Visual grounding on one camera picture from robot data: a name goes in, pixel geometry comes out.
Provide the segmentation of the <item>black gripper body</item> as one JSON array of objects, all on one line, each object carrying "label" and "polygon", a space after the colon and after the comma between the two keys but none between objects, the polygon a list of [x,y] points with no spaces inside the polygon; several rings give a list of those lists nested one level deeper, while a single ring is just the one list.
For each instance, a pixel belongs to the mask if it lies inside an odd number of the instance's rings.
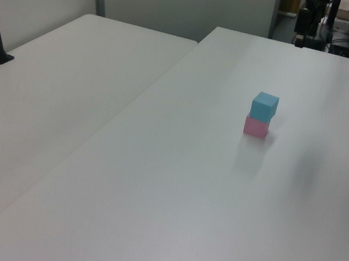
[{"label": "black gripper body", "polygon": [[302,8],[297,15],[294,32],[296,36],[321,39],[321,21],[326,16],[325,10]]}]

